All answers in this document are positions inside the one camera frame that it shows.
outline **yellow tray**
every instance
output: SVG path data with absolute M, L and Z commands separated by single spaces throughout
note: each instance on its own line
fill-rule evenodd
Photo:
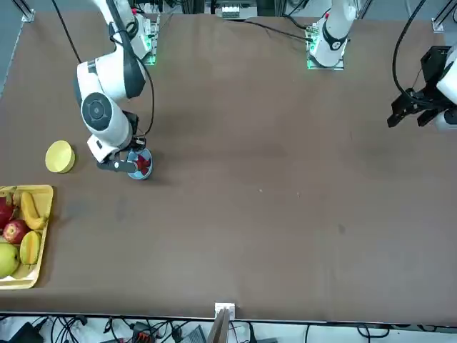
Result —
M 2 192 L 8 191 L 14 186 L 0 187 Z M 41 217 L 49 218 L 51 213 L 52 206 L 52 196 L 54 195 L 54 190 L 51 186 L 47 184 L 43 185 L 24 185 L 17 186 L 17 189 L 20 191 L 29 192 L 34 198 L 36 211 Z M 32 288 L 35 283 L 38 281 L 38 276 L 40 274 L 41 261 L 43 259 L 44 245 L 46 243 L 46 233 L 48 232 L 48 224 L 40 230 L 41 232 L 41 246 L 40 253 L 38 256 L 38 262 L 36 264 L 20 264 L 19 268 L 10 276 L 0 279 L 0 289 L 25 289 Z

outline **red fruit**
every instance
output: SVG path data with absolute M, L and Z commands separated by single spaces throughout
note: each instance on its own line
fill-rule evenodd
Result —
M 3 238 L 11 244 L 20 244 L 30 229 L 22 219 L 11 220 L 3 229 Z
M 13 215 L 13 202 L 11 195 L 8 197 L 0 198 L 0 230 L 8 224 L 11 216 Z

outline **floor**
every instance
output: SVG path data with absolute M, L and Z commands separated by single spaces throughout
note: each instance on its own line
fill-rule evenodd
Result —
M 50 0 L 27 0 L 31 8 L 37 11 L 53 11 L 54 8 Z M 373 0 L 373 3 L 366 14 L 367 19 L 378 20 L 406 20 L 408 18 L 408 7 L 415 8 L 419 0 Z M 57 0 L 62 11 L 72 10 L 96 10 L 91 0 Z M 418 14 L 419 19 L 431 20 L 441 7 L 446 3 L 446 0 L 430 0 Z M 330 7 L 331 0 L 310 0 L 306 9 L 298 11 L 297 16 L 321 16 L 322 13 Z M 14 51 L 16 40 L 18 39 L 21 26 L 21 14 L 14 6 L 12 1 L 3 0 L 0 4 L 0 96 L 3 84 L 6 81 L 8 67 L 11 61 L 11 55 Z M 451 17 L 447 18 L 444 23 L 446 31 L 446 43 L 453 44 L 457 41 L 457 24 Z M 34 321 L 35 318 L 30 317 L 14 317 L 7 318 L 0 322 L 0 339 L 9 339 L 24 322 Z M 51 320 L 43 326 L 41 333 L 46 337 L 45 342 L 50 342 Z M 113 339 L 111 333 L 103 334 L 106 319 L 90 319 L 89 323 L 81 329 L 75 328 L 75 335 L 80 342 L 104 342 Z M 202 326 L 205 334 L 209 333 L 211 323 L 195 323 L 187 324 L 183 330 L 184 334 L 189 333 L 198 325 Z M 247 324 L 235 323 L 238 342 L 243 342 L 248 339 Z M 120 320 L 114 323 L 115 333 L 117 337 L 128 337 L 131 335 L 130 329 Z M 56 334 L 60 331 L 61 325 L 56 324 Z M 254 329 L 257 339 L 276 338 L 277 342 L 305 342 L 306 326 L 290 325 L 290 324 L 254 324 Z M 384 330 L 371 330 L 371 334 L 381 334 Z M 230 335 L 230 342 L 237 342 L 233 335 L 233 330 Z M 313 326 L 309 329 L 308 342 L 365 342 L 363 338 L 354 328 L 348 327 L 317 327 Z M 428 332 L 411 332 L 411 331 L 392 331 L 382 342 L 456 342 L 456 334 L 445 333 L 428 333 Z
M 11 339 L 11 337 L 17 332 L 17 330 L 25 323 L 34 323 L 39 317 L 16 317 L 7 318 L 0 322 L 0 341 Z M 45 322 L 42 327 L 40 334 L 45 339 L 45 342 L 51 342 L 51 328 L 54 319 L 50 318 Z M 129 319 L 128 323 L 135 323 L 136 320 Z M 80 323 L 72 327 L 72 333 L 80 341 L 80 343 L 96 343 L 96 342 L 111 342 L 113 334 L 111 332 L 103 333 L 105 325 L 107 323 L 106 318 L 89 319 L 86 326 L 82 326 Z M 151 320 L 150 324 L 154 325 L 159 321 Z M 183 322 L 174 322 L 174 326 L 178 326 Z M 207 337 L 211 330 L 210 322 L 190 322 L 183 326 L 182 337 L 185 337 L 198 325 L 201 325 L 204 335 Z M 54 342 L 60 342 L 56 340 L 59 332 L 62 329 L 62 325 L 56 322 L 54 327 Z M 236 337 L 231 329 L 228 333 L 229 343 L 241 343 L 249 340 L 249 329 L 247 323 L 234 322 L 233 327 L 236 330 Z M 118 339 L 130 338 L 132 333 L 131 330 L 119 319 L 113 323 L 114 334 Z M 305 343 L 306 336 L 306 325 L 297 324 L 253 324 L 253 329 L 258 342 L 264 343 Z M 384 329 L 370 329 L 371 335 L 382 335 L 386 333 Z M 157 342 L 172 342 L 170 339 L 157 340 Z M 309 343 L 364 343 L 368 340 L 363 338 L 355 328 L 350 327 L 319 327 L 311 326 L 308 331 Z M 386 338 L 377 339 L 380 343 L 456 343 L 457 334 L 446 334 L 440 332 L 417 332 L 417 331 L 398 331 L 391 330 Z

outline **table surface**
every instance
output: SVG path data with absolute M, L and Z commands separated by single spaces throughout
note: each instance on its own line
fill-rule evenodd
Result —
M 83 60 L 112 50 L 101 15 L 64 18 Z M 403 25 L 357 21 L 346 70 L 309 71 L 300 41 L 172 16 L 150 68 L 156 170 L 137 182 L 97 169 L 76 59 L 55 13 L 37 13 L 0 100 L 0 175 L 51 184 L 55 201 L 38 284 L 1 292 L 1 308 L 212 317 L 234 302 L 238 318 L 457 323 L 457 136 L 386 124 Z M 412 25 L 405 87 L 434 41 Z M 122 104 L 143 129 L 150 106 L 149 86 Z M 44 165 L 58 139 L 77 153 L 64 175 Z

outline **yellow banana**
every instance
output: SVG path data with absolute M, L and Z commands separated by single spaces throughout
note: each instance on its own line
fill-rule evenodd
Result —
M 34 198 L 28 192 L 22 192 L 21 194 L 21 211 L 24 214 L 24 220 L 30 229 L 43 229 L 46 224 L 46 218 L 40 217 L 38 213 L 36 213 Z

